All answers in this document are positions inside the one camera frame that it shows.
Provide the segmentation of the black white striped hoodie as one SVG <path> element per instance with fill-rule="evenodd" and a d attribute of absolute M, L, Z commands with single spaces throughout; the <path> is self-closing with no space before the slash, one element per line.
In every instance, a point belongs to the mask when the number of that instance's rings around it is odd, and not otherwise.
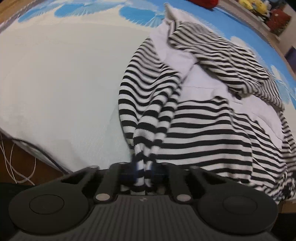
<path fill-rule="evenodd" d="M 295 197 L 295 140 L 273 76 L 247 48 L 165 5 L 133 54 L 119 118 L 133 151 L 133 193 L 158 163 L 199 166 L 269 195 Z"/>

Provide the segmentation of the blue white patterned bedsheet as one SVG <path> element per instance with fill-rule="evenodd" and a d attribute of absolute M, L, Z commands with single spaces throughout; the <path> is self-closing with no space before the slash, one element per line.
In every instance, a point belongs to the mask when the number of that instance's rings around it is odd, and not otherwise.
<path fill-rule="evenodd" d="M 128 162 L 118 92 L 164 1 L 36 1 L 1 24 L 1 131 L 68 171 Z"/>

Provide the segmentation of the red fuzzy blanket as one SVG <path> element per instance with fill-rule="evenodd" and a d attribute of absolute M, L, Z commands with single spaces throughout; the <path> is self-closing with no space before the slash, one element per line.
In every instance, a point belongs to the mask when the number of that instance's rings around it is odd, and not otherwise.
<path fill-rule="evenodd" d="M 219 0 L 188 0 L 188 1 L 197 6 L 201 6 L 205 9 L 213 9 L 219 3 Z"/>

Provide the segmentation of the red patterned cushion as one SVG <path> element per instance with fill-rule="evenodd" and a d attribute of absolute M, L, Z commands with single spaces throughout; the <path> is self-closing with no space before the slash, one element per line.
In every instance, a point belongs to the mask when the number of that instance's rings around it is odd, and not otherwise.
<path fill-rule="evenodd" d="M 282 9 L 274 9 L 271 11 L 270 18 L 266 22 L 270 32 L 279 36 L 288 26 L 291 16 L 286 14 Z"/>

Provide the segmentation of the yellow plush toy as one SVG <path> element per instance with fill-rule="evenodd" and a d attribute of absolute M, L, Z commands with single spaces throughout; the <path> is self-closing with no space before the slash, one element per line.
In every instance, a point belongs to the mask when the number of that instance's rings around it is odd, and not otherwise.
<path fill-rule="evenodd" d="M 239 0 L 238 3 L 244 8 L 261 15 L 267 15 L 268 9 L 266 4 L 261 0 Z"/>

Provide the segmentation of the purple box by wall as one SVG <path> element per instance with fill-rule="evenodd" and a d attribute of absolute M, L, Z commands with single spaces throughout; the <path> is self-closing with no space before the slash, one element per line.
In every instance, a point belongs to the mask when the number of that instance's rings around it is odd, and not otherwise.
<path fill-rule="evenodd" d="M 294 46 L 291 46 L 290 49 L 286 52 L 285 58 L 289 64 L 295 64 L 296 60 L 296 49 Z"/>

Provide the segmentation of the wooden bed frame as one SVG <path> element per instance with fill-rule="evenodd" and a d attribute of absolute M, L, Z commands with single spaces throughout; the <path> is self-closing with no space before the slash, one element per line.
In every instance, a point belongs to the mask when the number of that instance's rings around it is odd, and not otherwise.
<path fill-rule="evenodd" d="M 249 27 L 251 27 L 262 39 L 264 39 L 271 47 L 273 47 L 276 52 L 279 54 L 281 59 L 284 61 L 289 73 L 295 79 L 295 73 L 293 72 L 291 66 L 288 61 L 285 59 L 284 54 L 278 47 L 279 37 L 275 34 L 272 34 L 269 31 L 269 27 L 259 20 L 253 13 L 248 11 L 246 8 L 241 6 L 236 1 L 219 1 L 218 7 L 225 10 L 227 13 L 234 15 L 239 20 L 246 23 Z"/>

